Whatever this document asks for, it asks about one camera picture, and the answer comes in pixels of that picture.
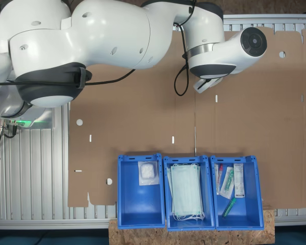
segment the cable connector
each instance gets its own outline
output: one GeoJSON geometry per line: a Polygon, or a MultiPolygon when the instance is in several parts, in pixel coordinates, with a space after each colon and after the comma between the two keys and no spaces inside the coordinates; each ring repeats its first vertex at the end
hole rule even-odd
{"type": "Polygon", "coordinates": [[[0,119],[0,136],[4,136],[6,128],[6,122],[4,119],[0,119]]]}

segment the osb board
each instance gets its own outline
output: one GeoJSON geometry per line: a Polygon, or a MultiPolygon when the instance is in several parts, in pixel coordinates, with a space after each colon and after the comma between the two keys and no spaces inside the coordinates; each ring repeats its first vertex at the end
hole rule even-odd
{"type": "Polygon", "coordinates": [[[181,231],[164,229],[119,230],[117,220],[110,220],[110,245],[242,245],[275,243],[274,210],[264,210],[263,231],[181,231]]]}

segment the plastic packet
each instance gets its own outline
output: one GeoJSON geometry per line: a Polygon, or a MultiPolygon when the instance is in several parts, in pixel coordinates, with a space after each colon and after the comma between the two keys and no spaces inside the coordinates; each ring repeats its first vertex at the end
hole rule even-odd
{"type": "Polygon", "coordinates": [[[245,197],[244,164],[234,163],[234,172],[235,172],[235,197],[244,198],[245,197]]]}
{"type": "Polygon", "coordinates": [[[218,181],[219,181],[219,165],[217,163],[214,163],[214,172],[215,172],[216,194],[220,195],[220,188],[219,188],[219,185],[218,185],[218,181]]]}
{"type": "Polygon", "coordinates": [[[159,171],[158,162],[138,162],[139,185],[158,185],[159,171]]]}
{"type": "Polygon", "coordinates": [[[220,195],[230,199],[234,190],[234,168],[227,167],[220,195]]]}

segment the surgical face mask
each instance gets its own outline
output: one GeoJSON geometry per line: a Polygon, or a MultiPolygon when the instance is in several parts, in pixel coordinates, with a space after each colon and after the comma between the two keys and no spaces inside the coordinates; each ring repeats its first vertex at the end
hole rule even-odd
{"type": "Polygon", "coordinates": [[[171,167],[171,182],[174,218],[177,220],[203,219],[199,166],[197,164],[173,165],[171,167]]]}

